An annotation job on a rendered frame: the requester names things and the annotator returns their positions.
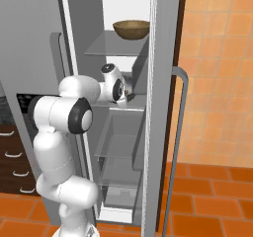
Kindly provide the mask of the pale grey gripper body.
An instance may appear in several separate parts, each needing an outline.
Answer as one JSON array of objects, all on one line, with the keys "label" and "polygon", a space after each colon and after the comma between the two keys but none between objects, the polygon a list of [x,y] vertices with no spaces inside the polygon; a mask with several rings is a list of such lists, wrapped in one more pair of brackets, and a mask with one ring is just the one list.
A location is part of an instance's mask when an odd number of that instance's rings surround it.
[{"label": "pale grey gripper body", "polygon": [[120,100],[120,106],[122,108],[127,107],[127,95],[133,94],[133,89],[132,89],[132,81],[130,77],[125,77],[124,78],[124,92],[122,94],[121,100]]}]

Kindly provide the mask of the glass fridge shelf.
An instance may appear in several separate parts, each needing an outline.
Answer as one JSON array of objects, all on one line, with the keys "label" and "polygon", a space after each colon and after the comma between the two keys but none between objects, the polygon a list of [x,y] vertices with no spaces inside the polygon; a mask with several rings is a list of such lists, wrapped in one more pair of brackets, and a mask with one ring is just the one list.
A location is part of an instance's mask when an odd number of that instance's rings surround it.
[{"label": "glass fridge shelf", "polygon": [[105,56],[147,56],[149,37],[127,40],[119,37],[114,31],[103,31],[84,51],[85,55]]},{"label": "glass fridge shelf", "polygon": [[136,95],[134,99],[127,103],[126,108],[120,106],[120,101],[116,103],[112,102],[97,102],[93,104],[93,107],[107,107],[107,108],[119,108],[119,109],[144,109],[146,106],[146,96]]}]

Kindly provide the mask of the grey open fridge door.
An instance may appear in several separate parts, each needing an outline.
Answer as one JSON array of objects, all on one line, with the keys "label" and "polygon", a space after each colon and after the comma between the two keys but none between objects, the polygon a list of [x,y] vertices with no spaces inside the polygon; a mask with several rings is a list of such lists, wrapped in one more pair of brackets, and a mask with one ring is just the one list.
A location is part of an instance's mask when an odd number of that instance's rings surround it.
[{"label": "grey open fridge door", "polygon": [[141,237],[155,237],[180,0],[151,0]]}]

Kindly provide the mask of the clear fridge drawer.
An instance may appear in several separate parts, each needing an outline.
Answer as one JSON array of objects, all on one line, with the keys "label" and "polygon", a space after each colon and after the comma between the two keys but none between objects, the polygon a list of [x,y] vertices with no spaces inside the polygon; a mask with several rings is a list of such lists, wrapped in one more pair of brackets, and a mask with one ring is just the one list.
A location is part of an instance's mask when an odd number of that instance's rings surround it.
[{"label": "clear fridge drawer", "polygon": [[142,172],[133,169],[129,158],[100,157],[98,162],[104,206],[141,210]]},{"label": "clear fridge drawer", "polygon": [[110,109],[95,151],[97,157],[128,158],[141,131],[143,109]]}]

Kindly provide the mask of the brown wooden bowl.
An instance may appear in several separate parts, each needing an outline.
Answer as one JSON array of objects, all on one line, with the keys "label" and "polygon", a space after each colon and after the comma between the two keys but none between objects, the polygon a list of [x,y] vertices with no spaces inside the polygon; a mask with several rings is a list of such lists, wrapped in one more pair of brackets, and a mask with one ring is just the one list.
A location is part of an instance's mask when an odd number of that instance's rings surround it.
[{"label": "brown wooden bowl", "polygon": [[149,33],[150,23],[142,20],[125,20],[113,23],[115,32],[124,40],[142,40]]}]

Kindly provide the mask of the grey fridge body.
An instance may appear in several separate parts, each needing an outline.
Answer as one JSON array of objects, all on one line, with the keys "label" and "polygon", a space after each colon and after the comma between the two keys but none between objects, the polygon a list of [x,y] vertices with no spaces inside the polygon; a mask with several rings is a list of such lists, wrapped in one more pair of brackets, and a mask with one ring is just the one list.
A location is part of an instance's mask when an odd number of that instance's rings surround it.
[{"label": "grey fridge body", "polygon": [[[147,93],[148,55],[147,56],[105,56],[85,55],[84,51],[103,31],[114,31],[113,23],[125,20],[150,19],[150,0],[62,0],[67,36],[70,48],[73,72],[78,75],[91,76],[99,82],[104,80],[101,68],[106,63],[115,64],[123,77],[130,77],[135,95]],[[99,185],[99,158],[95,155],[103,127],[110,109],[119,108],[93,107],[94,119],[91,128],[82,137],[85,148],[87,174],[91,181],[98,184],[100,194],[94,205],[96,219],[99,221],[126,223],[133,226],[141,224],[141,210],[106,207],[103,203],[102,189]],[[145,147],[145,114],[143,109],[141,131],[130,157],[135,171],[142,172],[140,197],[143,193],[143,161]]]}]

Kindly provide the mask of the grey closed fridge door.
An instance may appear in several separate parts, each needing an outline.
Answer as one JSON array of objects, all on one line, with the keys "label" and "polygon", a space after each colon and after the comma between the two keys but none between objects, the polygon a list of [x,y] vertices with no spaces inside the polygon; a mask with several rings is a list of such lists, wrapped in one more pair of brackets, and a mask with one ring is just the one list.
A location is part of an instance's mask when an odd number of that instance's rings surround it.
[{"label": "grey closed fridge door", "polygon": [[0,83],[35,177],[42,171],[17,95],[58,93],[59,83],[49,44],[51,33],[62,33],[71,71],[62,15],[63,8],[59,0],[0,0]]}]

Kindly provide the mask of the dark brown cabinet panel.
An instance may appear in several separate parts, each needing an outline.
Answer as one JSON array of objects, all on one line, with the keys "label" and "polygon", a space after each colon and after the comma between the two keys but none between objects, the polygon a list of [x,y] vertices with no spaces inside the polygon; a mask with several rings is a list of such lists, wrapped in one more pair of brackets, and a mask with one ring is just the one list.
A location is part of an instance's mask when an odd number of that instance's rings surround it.
[{"label": "dark brown cabinet panel", "polygon": [[[171,41],[174,43],[173,45],[173,60],[169,69],[171,70],[170,76],[170,91],[169,91],[169,99],[168,99],[168,107],[167,107],[167,123],[166,123],[166,132],[165,132],[165,140],[164,140],[164,154],[163,154],[163,165],[161,171],[161,186],[160,189],[164,188],[164,180],[166,174],[166,162],[168,156],[168,146],[173,145],[173,155],[172,162],[169,168],[169,179],[167,182],[168,185],[168,195],[166,200],[166,210],[164,214],[164,222],[162,228],[162,237],[166,237],[166,231],[168,230],[168,220],[169,220],[169,212],[172,198],[172,189],[174,186],[174,177],[176,173],[176,163],[178,158],[179,144],[181,138],[181,131],[183,125],[184,111],[186,106],[186,98],[188,93],[189,86],[189,78],[187,72],[178,65],[179,62],[179,53],[180,53],[180,45],[181,45],[181,36],[182,36],[182,28],[183,28],[183,18],[185,11],[185,3],[186,0],[168,0],[173,5],[176,6],[175,12],[177,13],[177,26],[174,32],[174,40]],[[175,139],[172,142],[169,142],[169,136],[171,133],[171,123],[172,123],[172,113],[174,106],[174,98],[175,98],[175,88],[176,88],[176,79],[181,78],[183,85],[181,86],[181,95],[180,95],[180,105],[178,111],[177,118],[177,127]]]}]

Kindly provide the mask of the black appliance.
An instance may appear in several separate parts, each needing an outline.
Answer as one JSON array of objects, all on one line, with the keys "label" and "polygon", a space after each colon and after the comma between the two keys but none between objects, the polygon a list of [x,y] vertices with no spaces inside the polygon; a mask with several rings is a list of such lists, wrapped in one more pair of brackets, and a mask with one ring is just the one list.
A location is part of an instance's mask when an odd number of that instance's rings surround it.
[{"label": "black appliance", "polygon": [[34,141],[38,129],[34,122],[34,108],[41,95],[18,94],[17,100],[31,141]]}]

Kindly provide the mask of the dark wood drawer cabinet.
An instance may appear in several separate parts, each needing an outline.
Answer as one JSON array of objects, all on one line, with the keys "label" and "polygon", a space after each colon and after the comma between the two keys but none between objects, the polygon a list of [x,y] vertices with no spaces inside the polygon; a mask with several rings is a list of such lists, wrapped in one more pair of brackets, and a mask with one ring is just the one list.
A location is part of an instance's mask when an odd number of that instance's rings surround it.
[{"label": "dark wood drawer cabinet", "polygon": [[[36,188],[36,180],[32,172],[30,162],[27,158],[25,148],[19,135],[18,129],[11,124],[0,124],[0,132],[15,131],[15,134],[9,137],[0,136],[0,192],[6,194],[16,194],[23,196],[36,196],[38,193],[34,191],[32,194],[20,193],[20,187],[24,190],[32,190]],[[20,158],[7,158],[5,152],[9,154],[23,153]],[[27,177],[15,177],[13,171],[17,173],[30,172]]]}]

